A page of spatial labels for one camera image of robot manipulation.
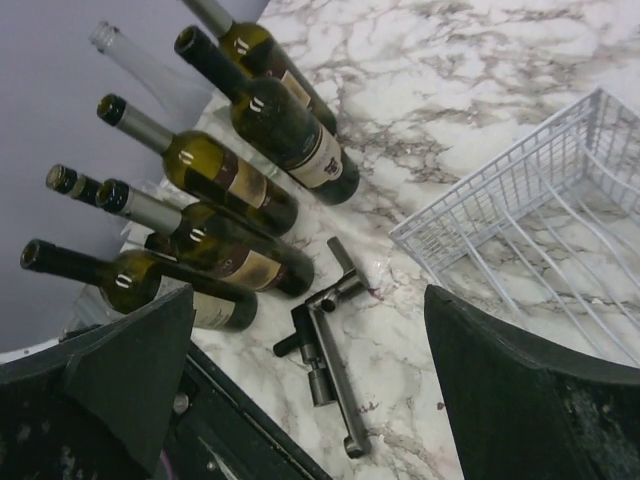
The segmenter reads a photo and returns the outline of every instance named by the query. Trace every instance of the wine bottle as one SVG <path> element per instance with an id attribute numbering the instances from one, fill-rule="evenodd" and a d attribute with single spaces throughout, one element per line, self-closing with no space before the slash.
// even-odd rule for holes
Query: wine bottle
<path id="1" fill-rule="evenodd" d="M 174 48 L 229 98 L 231 124 L 241 137 L 323 203 L 351 198 L 360 181 L 358 168 L 280 82 L 249 79 L 195 26 L 182 31 Z"/>
<path id="2" fill-rule="evenodd" d="M 273 35 L 256 23 L 237 23 L 216 0 L 182 0 L 220 42 L 220 49 L 250 77 L 273 76 L 308 108 L 331 135 L 336 117 Z"/>
<path id="3" fill-rule="evenodd" d="M 180 211 L 115 179 L 102 184 L 96 203 L 168 237 L 180 262 L 215 278 L 290 297 L 313 282 L 313 263 L 304 253 L 211 205 L 197 202 Z"/>
<path id="4" fill-rule="evenodd" d="M 144 51 L 120 29 L 100 22 L 89 37 L 98 52 L 138 80 L 171 118 L 174 128 L 193 128 L 211 101 L 213 88 L 201 77 L 179 73 Z"/>
<path id="5" fill-rule="evenodd" d="M 78 173 L 73 168 L 58 164 L 54 165 L 49 170 L 46 185 L 47 188 L 54 192 L 67 195 L 74 200 L 78 200 L 97 208 L 96 194 L 98 193 L 98 189 L 102 185 L 102 182 Z M 134 241 L 133 243 L 139 244 L 141 247 L 151 250 L 152 252 L 160 253 L 168 257 L 175 257 L 175 254 L 171 252 L 169 239 L 158 232 L 149 234 L 143 242 Z"/>
<path id="6" fill-rule="evenodd" d="M 167 178 L 179 189 L 272 235 L 286 233 L 295 223 L 295 198 L 206 133 L 174 134 L 112 94 L 102 99 L 97 113 L 159 154 Z"/>
<path id="7" fill-rule="evenodd" d="M 125 315 L 191 284 L 198 328 L 239 332 L 258 308 L 255 293 L 145 250 L 127 250 L 109 262 L 36 239 L 24 247 L 20 266 L 99 287 L 104 300 Z"/>
<path id="8" fill-rule="evenodd" d="M 64 165 L 54 165 L 47 173 L 47 188 L 93 207 L 101 183 Z"/>

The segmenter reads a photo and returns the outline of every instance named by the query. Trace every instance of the purple wall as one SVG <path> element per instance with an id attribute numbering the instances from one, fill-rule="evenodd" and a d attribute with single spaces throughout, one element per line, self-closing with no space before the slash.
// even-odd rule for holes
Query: purple wall
<path id="1" fill-rule="evenodd" d="M 220 0 L 255 20 L 268 0 Z M 57 335 L 81 285 L 20 269 L 24 244 L 40 237 L 109 256 L 119 244 L 105 214 L 47 190 L 55 163 L 97 179 L 158 179 L 158 159 L 96 118 L 117 92 L 164 120 L 153 98 L 88 41 L 100 20 L 120 27 L 166 63 L 186 69 L 173 40 L 195 18 L 178 0 L 4 0 L 0 5 L 0 352 Z"/>

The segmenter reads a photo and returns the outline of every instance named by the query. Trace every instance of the white marble surface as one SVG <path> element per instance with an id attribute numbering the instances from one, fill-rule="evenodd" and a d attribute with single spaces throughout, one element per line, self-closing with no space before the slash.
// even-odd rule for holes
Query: white marble surface
<path id="1" fill-rule="evenodd" d="M 333 478 L 461 479 L 425 333 L 430 279 L 387 234 L 597 84 L 640 104 L 637 1 L 272 0 L 261 22 L 337 112 L 362 172 L 339 207 L 296 189 L 285 239 L 314 258 L 312 290 L 340 274 L 332 235 L 375 287 L 330 318 L 373 453 L 348 459 L 338 407 L 314 409 L 299 355 L 271 353 L 298 302 L 263 294 L 243 334 L 194 339 Z M 210 111 L 199 127 L 215 132 Z"/>

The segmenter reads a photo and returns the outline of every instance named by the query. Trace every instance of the wine label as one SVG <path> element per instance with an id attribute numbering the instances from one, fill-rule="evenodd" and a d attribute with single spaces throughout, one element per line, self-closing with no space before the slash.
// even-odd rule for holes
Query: wine label
<path id="1" fill-rule="evenodd" d="M 300 82 L 298 82 L 296 77 L 294 77 L 289 70 L 285 70 L 282 77 L 280 77 L 280 81 L 291 93 L 295 95 L 298 100 L 300 100 L 302 105 L 309 108 L 309 105 L 311 104 L 311 95 L 305 91 L 302 85 L 300 85 Z"/>
<path id="2" fill-rule="evenodd" d="M 284 53 L 282 48 L 274 44 L 269 52 L 267 70 L 264 72 L 264 75 L 279 79 L 282 84 L 287 87 L 298 100 L 300 100 L 300 103 L 302 103 L 305 108 L 311 109 L 313 108 L 313 105 L 311 104 L 311 95 L 307 93 L 289 69 L 290 63 L 291 60 L 289 60 L 287 54 Z"/>
<path id="3" fill-rule="evenodd" d="M 342 175 L 342 150 L 338 141 L 320 125 L 320 134 L 311 153 L 287 172 L 307 188 L 337 180 Z"/>
<path id="4" fill-rule="evenodd" d="M 227 148 L 213 181 L 254 208 L 264 207 L 271 200 L 267 177 Z"/>
<path id="5" fill-rule="evenodd" d="M 236 247 L 214 271 L 227 282 L 258 292 L 275 286 L 285 273 L 284 265 L 242 246 Z"/>
<path id="6" fill-rule="evenodd" d="M 163 276 L 154 300 L 164 297 L 167 293 L 185 285 L 188 285 L 188 283 Z M 193 326 L 209 330 L 219 328 L 229 321 L 235 308 L 236 304 L 229 300 L 212 297 L 211 295 L 200 292 L 193 292 L 193 309 L 196 311 Z"/>

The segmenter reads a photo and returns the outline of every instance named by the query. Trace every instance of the metal corkscrew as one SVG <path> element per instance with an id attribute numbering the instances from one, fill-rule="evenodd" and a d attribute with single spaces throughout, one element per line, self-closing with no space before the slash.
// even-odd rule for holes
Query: metal corkscrew
<path id="1" fill-rule="evenodd" d="M 291 310 L 296 331 L 276 343 L 273 352 L 284 357 L 300 349 L 303 363 L 311 366 L 308 376 L 314 406 L 338 401 L 347 427 L 344 449 L 350 458 L 359 458 L 371 451 L 371 443 L 324 314 L 335 312 L 341 303 L 366 292 L 369 282 L 337 237 L 330 238 L 327 245 L 342 267 L 342 277 Z"/>

